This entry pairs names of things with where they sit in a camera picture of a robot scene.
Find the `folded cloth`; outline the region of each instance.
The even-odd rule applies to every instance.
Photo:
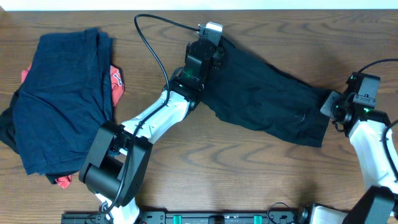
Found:
[[[281,140],[321,147],[329,118],[320,108],[330,91],[314,88],[233,46],[213,69],[201,101],[228,123],[265,131]]]
[[[13,110],[28,175],[79,170],[98,128],[113,119],[111,45],[95,28],[40,38]]]

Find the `white background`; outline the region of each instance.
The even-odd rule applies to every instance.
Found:
[[[398,9],[398,0],[0,0],[6,11]]]

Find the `dark blue cloth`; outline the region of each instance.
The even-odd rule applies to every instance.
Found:
[[[111,45],[97,29],[40,38],[13,111],[28,175],[79,170],[98,128],[113,119]]]

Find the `green clip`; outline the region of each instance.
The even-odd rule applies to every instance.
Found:
[[[181,217],[181,215],[174,215],[174,217],[173,217],[173,224],[182,224],[182,217]]]
[[[262,216],[261,215],[254,216],[254,224],[262,224]]]

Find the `wood grain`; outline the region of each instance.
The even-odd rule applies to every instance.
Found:
[[[8,12],[0,22],[0,110],[21,83],[42,34],[99,27],[114,37],[113,63],[126,92],[116,107],[121,122],[151,105],[163,76],[135,31],[134,11]],[[189,26],[224,25],[236,45],[313,85],[343,91],[352,71],[398,55],[397,11],[155,11]],[[140,19],[167,72],[183,65],[197,35]],[[378,106],[398,114],[398,63],[376,65]],[[73,176],[66,190],[45,177],[26,176],[21,159],[0,144],[0,223],[59,223],[65,211],[93,211],[98,201]],[[329,126],[322,148],[296,146],[266,133],[221,122],[200,104],[153,148],[139,205],[168,210],[266,210],[274,202],[351,208],[364,193],[358,158],[348,139]]]

